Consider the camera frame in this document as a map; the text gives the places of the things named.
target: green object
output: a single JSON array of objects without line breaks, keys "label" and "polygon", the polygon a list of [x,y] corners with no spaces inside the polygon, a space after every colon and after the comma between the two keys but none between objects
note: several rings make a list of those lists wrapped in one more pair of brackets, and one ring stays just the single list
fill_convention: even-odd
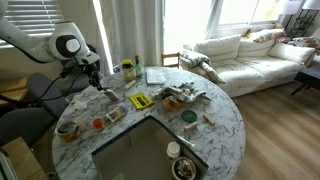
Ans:
[{"label": "green object", "polygon": [[136,77],[141,77],[142,76],[142,72],[141,72],[141,64],[140,64],[139,56],[136,55],[134,57],[134,59],[136,60],[136,65],[134,66],[134,70],[136,72]]},{"label": "green object", "polygon": [[197,120],[197,114],[191,110],[183,111],[181,118],[188,123],[193,123]]}]

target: wooden floor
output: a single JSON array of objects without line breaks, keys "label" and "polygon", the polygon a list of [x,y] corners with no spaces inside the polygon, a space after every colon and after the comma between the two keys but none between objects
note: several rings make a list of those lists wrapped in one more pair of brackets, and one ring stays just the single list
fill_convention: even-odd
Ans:
[{"label": "wooden floor", "polygon": [[244,119],[246,148],[234,179],[320,179],[320,91],[289,94],[300,84],[233,98]]}]

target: round table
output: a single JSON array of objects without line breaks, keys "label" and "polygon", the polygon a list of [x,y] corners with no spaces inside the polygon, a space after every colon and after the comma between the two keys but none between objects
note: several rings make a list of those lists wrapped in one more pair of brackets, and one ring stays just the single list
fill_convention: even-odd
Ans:
[{"label": "round table", "polygon": [[[71,143],[63,143],[58,136],[54,136],[52,155],[60,179],[98,179],[91,152],[149,115],[157,118],[176,135],[196,145],[192,150],[209,166],[205,179],[231,179],[234,176],[245,149],[245,129],[242,117],[233,101],[218,86],[201,76],[172,68],[157,69],[164,72],[166,85],[179,86],[184,82],[194,82],[193,87],[206,91],[211,103],[205,105],[196,100],[184,104],[178,111],[166,112],[161,100],[154,100],[153,106],[142,111],[136,110],[128,95],[144,92],[151,97],[154,90],[163,86],[148,85],[144,74],[129,89],[124,87],[126,83],[123,80],[114,76],[104,79],[104,86],[110,86],[120,97],[119,103],[112,103],[103,93],[89,86],[79,97],[79,101],[86,102],[87,108],[78,110],[73,104],[69,104],[57,124],[58,126],[65,121],[82,120],[87,125],[87,130]],[[126,116],[106,126],[102,132],[93,129],[92,120],[104,117],[106,113],[120,105],[128,108]],[[185,110],[197,113],[196,129],[184,130],[188,123],[181,120],[181,113]],[[216,125],[212,126],[204,121],[203,113],[208,113]]]}]

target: white curtain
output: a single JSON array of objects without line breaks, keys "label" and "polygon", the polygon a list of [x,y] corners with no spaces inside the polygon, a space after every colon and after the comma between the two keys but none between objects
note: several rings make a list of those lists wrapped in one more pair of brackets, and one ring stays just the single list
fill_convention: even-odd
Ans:
[{"label": "white curtain", "polygon": [[162,2],[102,0],[101,5],[114,65],[139,55],[145,66],[160,66]]},{"label": "white curtain", "polygon": [[223,0],[212,0],[210,5],[210,15],[205,32],[205,39],[212,39],[215,37],[221,14]]}]

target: glass jar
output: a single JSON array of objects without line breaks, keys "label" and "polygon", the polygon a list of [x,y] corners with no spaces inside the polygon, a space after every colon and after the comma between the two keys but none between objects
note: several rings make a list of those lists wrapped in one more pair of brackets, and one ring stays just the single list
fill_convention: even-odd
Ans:
[{"label": "glass jar", "polygon": [[130,59],[124,59],[122,61],[123,80],[130,82],[135,79],[134,67]]}]

